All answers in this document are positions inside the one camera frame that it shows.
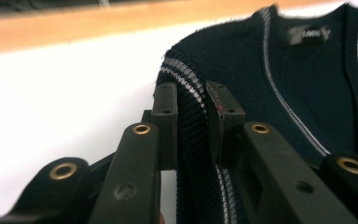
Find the knit fabric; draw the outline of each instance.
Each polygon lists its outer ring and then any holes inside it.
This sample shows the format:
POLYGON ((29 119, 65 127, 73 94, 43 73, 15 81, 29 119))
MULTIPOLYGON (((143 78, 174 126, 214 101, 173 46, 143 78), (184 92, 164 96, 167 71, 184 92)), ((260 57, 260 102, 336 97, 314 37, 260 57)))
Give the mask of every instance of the knit fabric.
POLYGON ((178 90, 179 224, 246 222, 232 172, 212 163, 207 80, 226 85, 247 120, 274 126, 310 164, 358 155, 358 8, 286 19, 272 6, 203 29, 167 51, 157 80, 178 90))

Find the screw hole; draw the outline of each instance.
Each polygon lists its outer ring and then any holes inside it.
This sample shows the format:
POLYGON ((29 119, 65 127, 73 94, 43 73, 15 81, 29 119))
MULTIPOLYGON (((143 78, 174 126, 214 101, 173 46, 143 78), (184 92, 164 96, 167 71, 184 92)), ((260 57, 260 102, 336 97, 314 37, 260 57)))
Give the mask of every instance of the screw hole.
POLYGON ((65 174, 68 174, 69 172, 71 172, 71 168, 69 166, 64 166, 64 167, 59 168, 56 171, 56 174, 57 175, 65 175, 65 174))
POLYGON ((344 161, 344 164, 351 169, 358 170, 358 164, 356 164, 356 163, 353 163, 351 161, 344 161))
POLYGON ((129 198, 135 196, 138 193, 138 189, 133 184, 120 185, 115 190, 115 198, 119 201, 126 201, 129 198))
POLYGON ((169 109, 163 109, 161 112, 163 114, 171 114, 171 110, 169 110, 169 109))
POLYGON ((303 193, 307 193, 307 194, 311 194, 314 192, 313 186, 305 181, 299 180, 296 182, 296 188, 303 192, 303 193))
POLYGON ((255 124, 252 126, 255 133, 269 133, 269 128, 264 124, 255 124))

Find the wooden surface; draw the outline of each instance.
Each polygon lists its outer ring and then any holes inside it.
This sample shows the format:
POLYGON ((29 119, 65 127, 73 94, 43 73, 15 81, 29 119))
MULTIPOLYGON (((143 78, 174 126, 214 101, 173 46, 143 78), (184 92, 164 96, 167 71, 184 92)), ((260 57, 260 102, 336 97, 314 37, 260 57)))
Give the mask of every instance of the wooden surface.
POLYGON ((0 52, 101 35, 247 15, 277 3, 303 7, 328 0, 174 0, 78 7, 0 16, 0 52))

